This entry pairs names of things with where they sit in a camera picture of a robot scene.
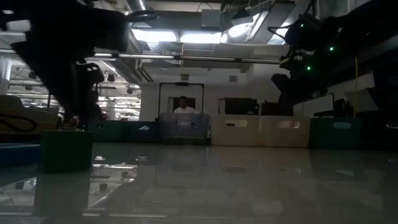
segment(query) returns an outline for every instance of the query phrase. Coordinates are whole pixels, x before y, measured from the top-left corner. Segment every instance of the green plastic crate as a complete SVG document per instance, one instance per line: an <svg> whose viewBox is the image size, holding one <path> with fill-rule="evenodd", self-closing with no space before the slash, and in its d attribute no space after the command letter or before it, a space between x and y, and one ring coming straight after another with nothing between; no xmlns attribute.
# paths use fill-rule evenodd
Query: green plastic crate
<svg viewBox="0 0 398 224"><path fill-rule="evenodd" d="M310 147L355 149L361 138L362 121L354 118L311 119Z"/></svg>
<svg viewBox="0 0 398 224"><path fill-rule="evenodd" d="M93 133L89 131L43 131L39 169L42 172L86 170L91 167Z"/></svg>

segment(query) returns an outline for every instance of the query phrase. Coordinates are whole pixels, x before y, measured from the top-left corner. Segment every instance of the white shirt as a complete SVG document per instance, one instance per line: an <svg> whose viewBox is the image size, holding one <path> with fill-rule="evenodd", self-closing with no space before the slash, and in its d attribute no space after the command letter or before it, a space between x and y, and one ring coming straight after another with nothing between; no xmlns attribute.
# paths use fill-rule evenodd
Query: white shirt
<svg viewBox="0 0 398 224"><path fill-rule="evenodd" d="M174 110L174 113L199 113L197 111L195 111L195 109L193 109L192 107L187 106L186 108L177 108Z"/></svg>

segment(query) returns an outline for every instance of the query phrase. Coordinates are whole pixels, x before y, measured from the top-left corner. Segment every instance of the ceiling light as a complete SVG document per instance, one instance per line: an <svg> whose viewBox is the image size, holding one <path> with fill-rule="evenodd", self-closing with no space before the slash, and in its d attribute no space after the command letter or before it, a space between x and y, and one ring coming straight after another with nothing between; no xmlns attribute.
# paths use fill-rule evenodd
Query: ceiling light
<svg viewBox="0 0 398 224"><path fill-rule="evenodd" d="M282 24L282 27L289 26L289 25L290 25L289 22L284 22L284 23ZM281 35L282 37L285 37L287 31L288 31L288 28L285 28L285 29L277 29L277 30L276 30L276 33L279 34L279 35ZM272 38L268 41L268 44L282 45L282 44L285 44L285 40L282 39L281 37L279 37L278 35L274 34L274 35L272 36Z"/></svg>
<svg viewBox="0 0 398 224"><path fill-rule="evenodd" d="M221 43L227 43L227 41L228 41L228 35L223 34L223 35L221 36Z"/></svg>
<svg viewBox="0 0 398 224"><path fill-rule="evenodd" d="M137 40L145 42L176 42L177 36L174 31L170 30L137 30L133 29L132 33Z"/></svg>
<svg viewBox="0 0 398 224"><path fill-rule="evenodd" d="M34 72L29 72L28 77L31 78L31 79L36 79L37 75Z"/></svg>
<svg viewBox="0 0 398 224"><path fill-rule="evenodd" d="M229 29L228 34L234 38L239 37L240 35L243 35L243 34L249 32L252 25L253 25L253 23L249 22L249 23L233 26L232 28Z"/></svg>
<svg viewBox="0 0 398 224"><path fill-rule="evenodd" d="M108 80L108 82L114 82L114 75L109 74L107 80Z"/></svg>
<svg viewBox="0 0 398 224"><path fill-rule="evenodd" d="M264 22L264 20L266 19L268 15L268 11L264 11L260 14L256 14L253 16L253 26L251 27L251 31L248 34L248 36L246 37L246 40L253 40L254 36L257 34L257 32L259 31L262 23Z"/></svg>
<svg viewBox="0 0 398 224"><path fill-rule="evenodd" d="M221 40L221 33L217 32L215 34L203 33L203 32L192 32L184 33L180 41L183 43L192 44L219 44Z"/></svg>
<svg viewBox="0 0 398 224"><path fill-rule="evenodd" d="M104 65L106 65L110 70L112 70L113 72L116 72L116 68L108 65L107 63L105 63L104 61L102 61L102 63L104 63Z"/></svg>

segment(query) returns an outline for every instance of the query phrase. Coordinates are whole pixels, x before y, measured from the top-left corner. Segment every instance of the person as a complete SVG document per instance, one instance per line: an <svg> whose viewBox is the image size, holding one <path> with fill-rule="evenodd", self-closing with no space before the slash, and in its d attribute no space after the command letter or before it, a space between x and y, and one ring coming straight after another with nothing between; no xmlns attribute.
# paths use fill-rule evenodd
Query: person
<svg viewBox="0 0 398 224"><path fill-rule="evenodd" d="M188 98L180 96L180 107L174 110L174 113L199 113L192 107L188 106Z"/></svg>

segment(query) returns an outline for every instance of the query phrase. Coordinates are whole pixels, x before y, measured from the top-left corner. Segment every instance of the white plastic crate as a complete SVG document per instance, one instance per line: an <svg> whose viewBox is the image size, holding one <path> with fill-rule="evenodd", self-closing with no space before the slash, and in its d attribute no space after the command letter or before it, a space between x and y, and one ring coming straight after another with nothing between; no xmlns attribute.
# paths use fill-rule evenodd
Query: white plastic crate
<svg viewBox="0 0 398 224"><path fill-rule="evenodd" d="M213 115L210 117L211 144L257 146L259 120L255 115Z"/></svg>
<svg viewBox="0 0 398 224"><path fill-rule="evenodd" d="M262 116L260 142L268 147L308 147L310 123L310 118Z"/></svg>

